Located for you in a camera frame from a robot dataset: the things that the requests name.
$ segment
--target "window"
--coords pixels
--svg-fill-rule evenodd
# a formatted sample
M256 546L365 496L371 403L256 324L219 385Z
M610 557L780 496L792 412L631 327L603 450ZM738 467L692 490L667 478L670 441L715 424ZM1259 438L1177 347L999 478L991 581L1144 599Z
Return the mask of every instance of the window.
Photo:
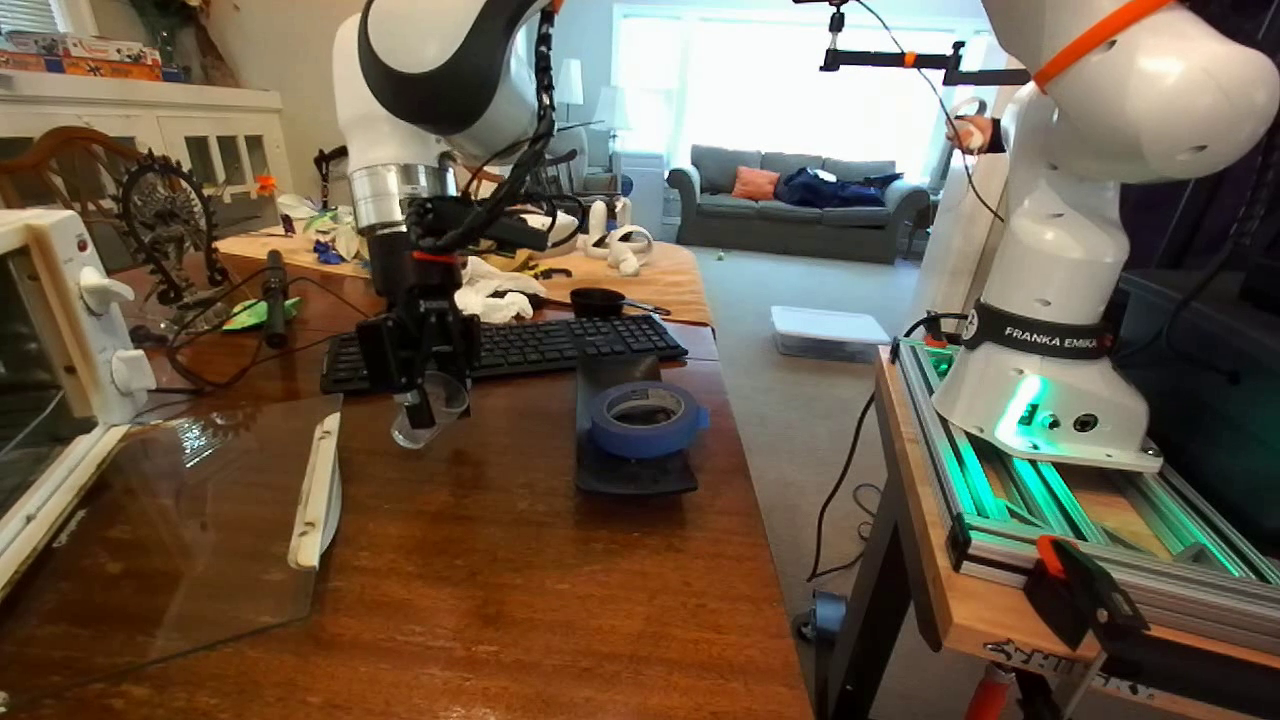
M912 30L896 41L912 51L950 51L958 37L954 30ZM823 11L620 5L610 30L614 150L667 162L678 162L686 144L818 153L896 162L906 178L927 181L942 153L939 76L817 72L823 49ZM840 49L896 51L881 25L849 25Z
M94 37L88 0L0 0L0 30Z

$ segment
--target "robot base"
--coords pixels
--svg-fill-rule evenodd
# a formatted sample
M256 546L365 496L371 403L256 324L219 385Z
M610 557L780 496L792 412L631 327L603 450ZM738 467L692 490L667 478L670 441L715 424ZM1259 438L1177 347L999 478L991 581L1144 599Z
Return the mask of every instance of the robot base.
M954 430L1006 457L1155 473L1147 401L1108 360L1048 360L978 345L958 354L930 397Z

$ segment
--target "glass panel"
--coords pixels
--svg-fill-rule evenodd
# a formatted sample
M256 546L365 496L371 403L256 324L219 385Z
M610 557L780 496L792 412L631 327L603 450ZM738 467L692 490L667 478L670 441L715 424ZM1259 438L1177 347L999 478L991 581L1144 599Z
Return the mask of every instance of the glass panel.
M288 542L327 412L321 397L137 424L92 514L0 605L6 714L306 617L315 574L288 568Z
M192 157L192 181L194 185L219 185L209 136L184 136L184 144L187 144L187 157Z
M242 136L242 153L247 153L247 171L253 178L271 171L263 136Z
M225 162L225 185L247 185L241 136L214 136L214 157Z
M0 261L0 517L84 433L27 316L14 261Z

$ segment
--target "cabinet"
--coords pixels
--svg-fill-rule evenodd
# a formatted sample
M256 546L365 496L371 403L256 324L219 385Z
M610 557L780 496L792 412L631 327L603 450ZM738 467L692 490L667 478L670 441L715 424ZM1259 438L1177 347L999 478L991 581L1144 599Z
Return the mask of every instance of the cabinet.
M5 157L57 124L88 124L170 157L225 204L253 202L263 171L290 187L276 91L0 72Z

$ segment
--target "blue tape roll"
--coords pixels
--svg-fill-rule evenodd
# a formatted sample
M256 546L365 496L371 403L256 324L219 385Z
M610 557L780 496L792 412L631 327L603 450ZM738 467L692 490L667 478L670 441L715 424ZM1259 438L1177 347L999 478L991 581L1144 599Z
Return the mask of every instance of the blue tape roll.
M593 444L623 462L677 457L708 424L708 412L683 389L660 381L610 385L586 412Z

